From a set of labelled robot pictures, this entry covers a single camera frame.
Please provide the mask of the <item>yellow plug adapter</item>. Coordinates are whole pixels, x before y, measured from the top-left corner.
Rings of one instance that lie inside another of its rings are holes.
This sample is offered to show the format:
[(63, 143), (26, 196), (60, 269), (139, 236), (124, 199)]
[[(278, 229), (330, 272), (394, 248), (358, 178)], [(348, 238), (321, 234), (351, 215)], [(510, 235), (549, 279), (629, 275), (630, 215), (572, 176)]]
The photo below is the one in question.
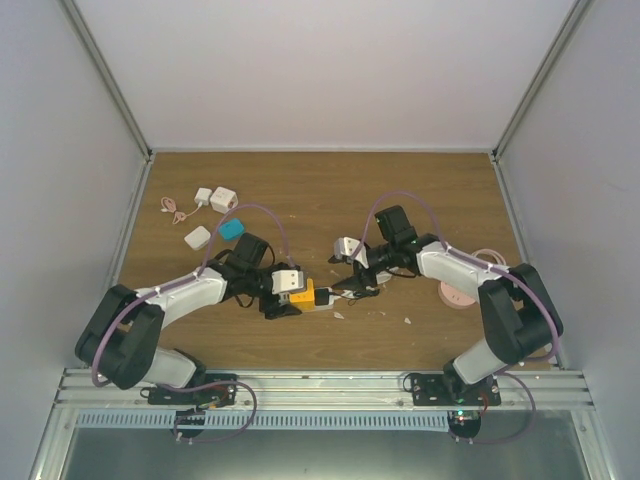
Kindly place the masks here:
[(289, 303), (301, 312), (315, 309), (315, 288), (311, 278), (306, 279), (306, 289), (289, 295)]

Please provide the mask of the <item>black charger plug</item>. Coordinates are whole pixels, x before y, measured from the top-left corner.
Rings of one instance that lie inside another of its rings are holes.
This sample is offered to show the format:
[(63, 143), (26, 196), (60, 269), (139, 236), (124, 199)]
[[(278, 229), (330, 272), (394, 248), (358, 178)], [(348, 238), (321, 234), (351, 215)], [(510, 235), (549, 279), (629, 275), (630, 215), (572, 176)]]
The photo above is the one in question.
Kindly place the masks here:
[(315, 300), (314, 304), (318, 306), (328, 306), (333, 303), (333, 292), (330, 288), (316, 288), (314, 290)]

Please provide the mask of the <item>blue plug adapter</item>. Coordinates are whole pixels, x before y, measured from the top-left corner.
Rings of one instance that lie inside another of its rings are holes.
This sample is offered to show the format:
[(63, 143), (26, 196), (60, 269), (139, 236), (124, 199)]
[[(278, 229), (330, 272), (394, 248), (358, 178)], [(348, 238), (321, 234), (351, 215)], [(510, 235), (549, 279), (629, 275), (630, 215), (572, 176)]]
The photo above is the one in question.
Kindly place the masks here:
[(225, 241), (233, 241), (238, 239), (245, 233), (245, 226), (238, 218), (232, 218), (221, 224), (218, 229), (218, 234)]

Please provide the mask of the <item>pink round power socket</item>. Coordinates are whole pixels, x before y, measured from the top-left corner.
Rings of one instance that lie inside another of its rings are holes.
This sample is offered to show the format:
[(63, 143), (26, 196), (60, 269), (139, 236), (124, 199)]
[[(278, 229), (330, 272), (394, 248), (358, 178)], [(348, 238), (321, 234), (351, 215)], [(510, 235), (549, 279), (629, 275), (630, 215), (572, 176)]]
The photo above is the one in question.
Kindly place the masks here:
[(438, 295), (442, 302), (453, 309), (467, 309), (476, 303), (476, 300), (445, 282), (438, 285)]

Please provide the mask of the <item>white square charger plug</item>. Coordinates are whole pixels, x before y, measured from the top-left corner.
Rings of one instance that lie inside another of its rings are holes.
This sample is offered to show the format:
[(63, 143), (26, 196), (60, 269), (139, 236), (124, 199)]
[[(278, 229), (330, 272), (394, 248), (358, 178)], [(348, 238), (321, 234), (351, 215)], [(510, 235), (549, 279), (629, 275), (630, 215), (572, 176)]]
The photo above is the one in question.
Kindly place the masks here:
[(211, 238), (211, 233), (204, 227), (198, 226), (184, 237), (185, 243), (194, 251), (204, 248)]

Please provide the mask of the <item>white cube socket tiger sticker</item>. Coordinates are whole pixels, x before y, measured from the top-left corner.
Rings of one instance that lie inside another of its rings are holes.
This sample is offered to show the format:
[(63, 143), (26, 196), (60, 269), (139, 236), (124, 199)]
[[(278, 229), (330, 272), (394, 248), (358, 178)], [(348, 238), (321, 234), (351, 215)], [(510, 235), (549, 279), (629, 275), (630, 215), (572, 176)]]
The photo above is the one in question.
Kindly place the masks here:
[(209, 204), (214, 211), (226, 214), (238, 206), (238, 196), (235, 191), (219, 186), (212, 192)]

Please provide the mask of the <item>white power strip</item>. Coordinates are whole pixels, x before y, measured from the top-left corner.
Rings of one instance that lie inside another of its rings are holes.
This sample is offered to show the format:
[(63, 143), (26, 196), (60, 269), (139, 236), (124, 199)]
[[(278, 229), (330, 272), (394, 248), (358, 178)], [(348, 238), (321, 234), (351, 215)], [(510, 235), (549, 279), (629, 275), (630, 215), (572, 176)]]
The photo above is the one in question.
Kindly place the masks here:
[(311, 312), (319, 312), (324, 310), (331, 310), (333, 308), (332, 303), (316, 305), (314, 302), (303, 302), (297, 305), (297, 308), (302, 313), (311, 313)]

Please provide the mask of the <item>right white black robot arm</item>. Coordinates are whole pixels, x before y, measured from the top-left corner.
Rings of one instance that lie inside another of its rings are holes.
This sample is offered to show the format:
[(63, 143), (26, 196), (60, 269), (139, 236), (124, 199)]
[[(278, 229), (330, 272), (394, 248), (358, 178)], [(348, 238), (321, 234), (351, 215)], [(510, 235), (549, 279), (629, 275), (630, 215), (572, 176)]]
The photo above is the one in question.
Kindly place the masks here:
[(385, 242), (368, 247), (363, 238), (338, 238), (329, 261), (348, 264), (353, 273), (335, 283), (336, 289), (363, 293), (377, 287), (379, 273), (398, 268), (443, 282), (480, 306), (483, 339), (443, 368), (443, 393), (451, 403), (468, 403), (479, 385), (496, 373), (541, 360), (542, 348), (549, 350), (547, 359), (555, 357), (564, 327), (534, 267), (495, 265), (436, 235), (418, 235), (399, 205), (368, 219), (377, 224)]

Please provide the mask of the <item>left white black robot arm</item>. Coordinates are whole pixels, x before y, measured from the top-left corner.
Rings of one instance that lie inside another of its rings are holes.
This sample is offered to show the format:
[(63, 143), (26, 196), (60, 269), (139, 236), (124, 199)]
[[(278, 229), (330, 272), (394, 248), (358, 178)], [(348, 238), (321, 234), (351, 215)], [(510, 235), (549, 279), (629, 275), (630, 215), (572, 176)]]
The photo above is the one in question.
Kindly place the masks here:
[(288, 298), (306, 287), (301, 267), (287, 262), (263, 265), (273, 249), (243, 234), (204, 267), (167, 283), (132, 290), (107, 290), (75, 345), (76, 357), (92, 369), (97, 386), (127, 390), (142, 382), (165, 387), (185, 404), (203, 398), (205, 366), (180, 350), (159, 345), (161, 332), (204, 307), (248, 297), (268, 320), (295, 316)]

